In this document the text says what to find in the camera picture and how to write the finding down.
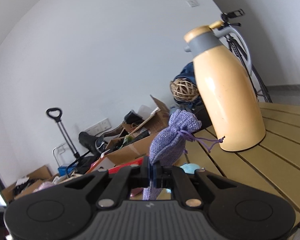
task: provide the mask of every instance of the wall socket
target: wall socket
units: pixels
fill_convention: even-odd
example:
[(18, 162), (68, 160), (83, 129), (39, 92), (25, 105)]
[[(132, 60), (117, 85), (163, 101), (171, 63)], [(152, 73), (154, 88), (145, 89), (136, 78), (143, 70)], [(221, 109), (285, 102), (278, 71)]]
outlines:
[(199, 3), (197, 0), (188, 0), (187, 4), (189, 5), (189, 7), (196, 7), (199, 6)]
[(99, 133), (102, 133), (103, 131), (106, 131), (111, 128), (111, 124), (108, 120), (108, 118), (102, 120), (101, 122), (96, 123), (95, 125), (92, 125), (88, 129), (85, 130), (89, 135), (96, 136)]

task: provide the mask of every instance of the bicycle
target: bicycle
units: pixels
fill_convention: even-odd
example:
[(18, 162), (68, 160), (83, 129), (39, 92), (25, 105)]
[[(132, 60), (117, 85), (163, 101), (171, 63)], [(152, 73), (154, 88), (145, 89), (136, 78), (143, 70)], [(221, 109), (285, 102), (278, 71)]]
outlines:
[[(241, 23), (229, 23), (229, 19), (241, 17), (241, 16), (244, 16), (244, 15), (245, 15), (245, 12), (242, 9), (239, 9), (239, 10), (236, 10), (236, 11), (233, 11), (233, 12), (229, 12), (229, 13), (222, 13), (221, 14), (221, 19), (224, 22), (224, 24), (220, 28), (218, 28), (218, 30), (222, 30), (222, 29), (224, 29), (225, 27), (228, 27), (228, 26), (240, 27)], [(241, 61), (242, 65), (247, 70), (247, 66), (245, 64), (245, 60), (247, 60), (247, 53), (245, 52), (245, 50), (238, 43), (238, 41), (233, 36), (231, 36), (230, 34), (227, 34), (225, 36), (225, 38), (226, 38), (226, 41), (228, 43), (229, 50)], [(259, 86), (260, 86), (260, 89), (257, 90), (254, 83), (253, 83), (253, 81), (252, 81), (252, 78), (251, 78), (251, 76), (248, 72), (248, 76), (250, 78), (251, 84), (252, 84), (253, 89), (255, 91), (256, 97), (257, 98), (259, 96), (263, 97), (265, 102), (272, 103), (272, 100), (271, 100), (271, 97), (269, 95), (268, 89), (267, 89), (266, 85), (264, 84), (264, 82), (262, 81), (258, 71), (256, 70), (256, 68), (254, 67), (253, 64), (252, 64), (252, 73), (255, 75), (256, 80), (258, 81)]]

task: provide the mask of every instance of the thermos handle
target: thermos handle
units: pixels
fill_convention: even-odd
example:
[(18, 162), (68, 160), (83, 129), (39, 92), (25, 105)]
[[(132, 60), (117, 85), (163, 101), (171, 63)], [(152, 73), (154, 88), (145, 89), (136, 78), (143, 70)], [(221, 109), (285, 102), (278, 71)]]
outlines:
[(248, 70), (249, 75), (251, 75), (252, 74), (251, 55), (250, 55), (248, 46), (247, 46), (246, 42), (244, 41), (244, 39), (242, 38), (241, 34), (235, 28), (229, 26), (229, 27), (226, 27), (223, 30), (219, 31), (218, 33), (215, 33), (215, 36), (217, 38), (221, 38), (223, 36), (226, 36), (229, 33), (235, 33), (238, 36), (239, 40), (241, 41), (242, 45), (244, 46), (244, 50), (247, 53), (247, 70)]

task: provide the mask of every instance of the thermos lid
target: thermos lid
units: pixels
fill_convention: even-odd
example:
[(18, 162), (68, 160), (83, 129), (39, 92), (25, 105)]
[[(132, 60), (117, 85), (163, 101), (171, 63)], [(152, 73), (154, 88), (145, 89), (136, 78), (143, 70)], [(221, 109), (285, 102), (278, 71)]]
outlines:
[(185, 39), (186, 43), (189, 43), (193, 38), (207, 32), (211, 32), (212, 29), (218, 28), (223, 24), (223, 21), (219, 20), (210, 25), (203, 25), (194, 28), (193, 30), (189, 31), (183, 38)]
[(203, 25), (192, 29), (183, 38), (185, 39), (186, 43), (189, 43), (193, 38), (207, 32), (211, 32), (209, 25)]

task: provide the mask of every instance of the cardboard box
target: cardboard box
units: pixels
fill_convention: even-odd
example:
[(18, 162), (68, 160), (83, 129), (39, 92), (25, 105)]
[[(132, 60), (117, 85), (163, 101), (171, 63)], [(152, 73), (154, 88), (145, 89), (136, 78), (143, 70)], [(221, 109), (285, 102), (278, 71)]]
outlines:
[(32, 193), (36, 188), (38, 188), (44, 180), (51, 178), (51, 173), (47, 166), (42, 166), (41, 168), (31, 172), (30, 174), (26, 175), (25, 177), (29, 177), (30, 179), (38, 179), (34, 184), (29, 186), (28, 188), (24, 189), (19, 195), (13, 197), (13, 189), (16, 186), (16, 182), (10, 185), (9, 187), (5, 188), (1, 191), (2, 196), (5, 200), (9, 203), (13, 199), (18, 199), (22, 196), (28, 195)]
[(124, 139), (124, 137), (119, 137), (119, 138), (114, 138), (114, 139), (111, 139), (109, 141), (109, 143), (107, 144), (106, 146), (106, 150), (109, 150), (111, 149), (112, 146), (114, 146), (118, 141), (121, 141), (122, 139)]
[(138, 127), (136, 127), (129, 135), (133, 138), (140, 134), (139, 130), (141, 128), (146, 128), (150, 134), (160, 132), (164, 128), (168, 127), (169, 123), (169, 109), (160, 100), (151, 96), (152, 100), (157, 105), (157, 110), (152, 112), (152, 114)]
[(150, 145), (157, 134), (158, 133), (152, 134), (135, 143), (129, 144), (122, 149), (107, 154), (96, 161), (87, 173), (98, 170), (99, 168), (111, 169), (117, 165), (133, 161), (141, 156), (149, 154)]
[(122, 127), (128, 132), (128, 133), (131, 133), (135, 130), (135, 128), (138, 127), (138, 125), (135, 125), (134, 123), (133, 124), (127, 124), (127, 123), (122, 123), (121, 124)]

